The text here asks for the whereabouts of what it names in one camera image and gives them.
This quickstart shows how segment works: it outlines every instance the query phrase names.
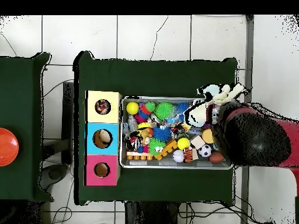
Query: circular hole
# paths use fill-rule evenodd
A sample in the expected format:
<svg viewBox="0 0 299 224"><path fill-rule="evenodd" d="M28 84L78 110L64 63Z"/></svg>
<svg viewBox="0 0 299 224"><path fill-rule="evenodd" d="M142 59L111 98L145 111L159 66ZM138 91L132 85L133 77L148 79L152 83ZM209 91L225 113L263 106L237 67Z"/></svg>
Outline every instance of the circular hole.
<svg viewBox="0 0 299 224"><path fill-rule="evenodd" d="M107 100L98 100L95 104L95 110L100 115L108 114L111 111L111 104Z"/></svg>
<svg viewBox="0 0 299 224"><path fill-rule="evenodd" d="M108 176L108 174L110 173L110 168L105 162L98 163L95 166L94 170L95 170L95 174L101 178Z"/></svg>
<svg viewBox="0 0 299 224"><path fill-rule="evenodd" d="M106 149L112 143L112 134L106 129L99 129L94 133L92 142L99 149Z"/></svg>

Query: gray bin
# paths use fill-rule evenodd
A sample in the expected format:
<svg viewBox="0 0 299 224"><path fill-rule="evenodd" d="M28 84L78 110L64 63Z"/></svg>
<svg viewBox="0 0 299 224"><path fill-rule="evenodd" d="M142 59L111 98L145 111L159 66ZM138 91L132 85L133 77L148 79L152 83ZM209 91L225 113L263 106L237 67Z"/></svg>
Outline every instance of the gray bin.
<svg viewBox="0 0 299 224"><path fill-rule="evenodd" d="M132 99L132 97L123 97L121 100L121 111L123 116L120 123L120 164L127 168L151 168L151 169L214 169L214 170L227 170L232 168L232 164L229 160L225 160L221 163L211 163L207 158L199 157L198 160L194 160L190 163L177 163L172 159L172 153L163 157L162 160L128 160L127 159L127 149L124 144L123 135L123 122L128 120L128 112L126 111L127 104L129 102L146 103L148 101L155 102L156 104L160 102L170 102L173 104L178 104L181 102L192 102L193 98L174 98L174 97L148 97L148 96L138 96Z"/></svg>

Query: red plate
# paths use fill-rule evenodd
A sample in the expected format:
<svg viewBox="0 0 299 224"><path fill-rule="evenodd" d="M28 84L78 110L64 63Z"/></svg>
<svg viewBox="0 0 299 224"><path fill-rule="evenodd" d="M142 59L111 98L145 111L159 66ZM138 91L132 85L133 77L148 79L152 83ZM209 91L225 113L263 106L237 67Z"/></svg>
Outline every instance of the red plate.
<svg viewBox="0 0 299 224"><path fill-rule="evenodd" d="M19 144L8 129L0 128L0 166L11 164L18 155Z"/></svg>

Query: green tablecloth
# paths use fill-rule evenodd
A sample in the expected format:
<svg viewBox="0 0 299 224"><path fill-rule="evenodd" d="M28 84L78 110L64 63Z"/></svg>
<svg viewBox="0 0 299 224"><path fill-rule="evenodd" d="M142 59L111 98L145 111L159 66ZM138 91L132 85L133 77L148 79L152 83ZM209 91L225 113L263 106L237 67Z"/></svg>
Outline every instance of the green tablecloth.
<svg viewBox="0 0 299 224"><path fill-rule="evenodd" d="M41 73L50 54L0 57L0 127L13 132L19 153L0 167L0 199L51 201L38 186L41 164Z"/></svg>
<svg viewBox="0 0 299 224"><path fill-rule="evenodd" d="M85 91L119 92L123 96L196 97L196 89L207 83L234 83L237 61L126 61L96 60L85 51L74 61L75 96L79 97L79 179L75 199L94 201L202 201L223 200L232 204L231 170L124 169L117 186L84 186ZM78 125L75 116L74 126Z"/></svg>

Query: soccer ball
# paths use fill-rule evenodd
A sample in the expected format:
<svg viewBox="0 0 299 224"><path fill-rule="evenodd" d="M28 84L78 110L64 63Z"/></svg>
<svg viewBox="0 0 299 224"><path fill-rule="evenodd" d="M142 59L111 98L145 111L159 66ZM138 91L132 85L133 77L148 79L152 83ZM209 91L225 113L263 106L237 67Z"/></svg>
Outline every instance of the soccer ball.
<svg viewBox="0 0 299 224"><path fill-rule="evenodd" d="M201 148L199 148L198 153L202 157L209 157L212 154L212 148L205 144Z"/></svg>

